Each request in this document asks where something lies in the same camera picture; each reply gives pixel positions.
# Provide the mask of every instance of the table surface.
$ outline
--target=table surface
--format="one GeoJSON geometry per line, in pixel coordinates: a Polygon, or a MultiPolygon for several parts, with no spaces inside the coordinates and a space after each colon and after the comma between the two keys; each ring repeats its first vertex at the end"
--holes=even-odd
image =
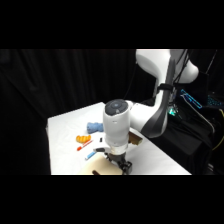
{"type": "MultiPolygon", "coordinates": [[[[48,119],[52,175],[76,175],[86,165],[85,157],[93,151],[93,143],[78,152],[81,144],[76,142],[76,137],[88,135],[88,122],[103,122],[104,106],[104,103],[98,103],[48,119]]],[[[126,160],[133,164],[131,175],[190,175],[147,138],[130,130],[143,138],[139,146],[129,144],[127,150],[126,160]]],[[[104,135],[96,132],[91,136],[94,140],[104,135]]]]}

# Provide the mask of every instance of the blue cloth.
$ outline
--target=blue cloth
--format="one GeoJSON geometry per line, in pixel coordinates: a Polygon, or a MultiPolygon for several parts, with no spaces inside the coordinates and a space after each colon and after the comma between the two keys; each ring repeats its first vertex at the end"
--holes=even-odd
{"type": "Polygon", "coordinates": [[[100,123],[88,123],[87,124],[87,131],[89,134],[93,134],[97,131],[99,132],[104,132],[103,130],[103,124],[100,124],[100,123]]]}

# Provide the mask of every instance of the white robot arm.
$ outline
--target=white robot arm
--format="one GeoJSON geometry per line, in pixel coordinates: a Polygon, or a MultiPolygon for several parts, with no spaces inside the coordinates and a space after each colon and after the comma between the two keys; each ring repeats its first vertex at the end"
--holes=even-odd
{"type": "MultiPolygon", "coordinates": [[[[132,164],[125,161],[128,148],[130,127],[148,138],[163,134],[167,126],[167,108],[170,94],[173,91],[174,79],[183,67],[184,59],[176,65],[183,50],[170,49],[138,49],[136,58],[139,66],[157,78],[157,95],[154,107],[148,107],[131,101],[113,100],[106,104],[103,112],[103,125],[106,133],[104,139],[95,144],[94,151],[104,152],[110,161],[118,163],[127,174],[132,164]]],[[[198,69],[189,63],[183,71],[182,82],[194,81],[198,69]]]]}

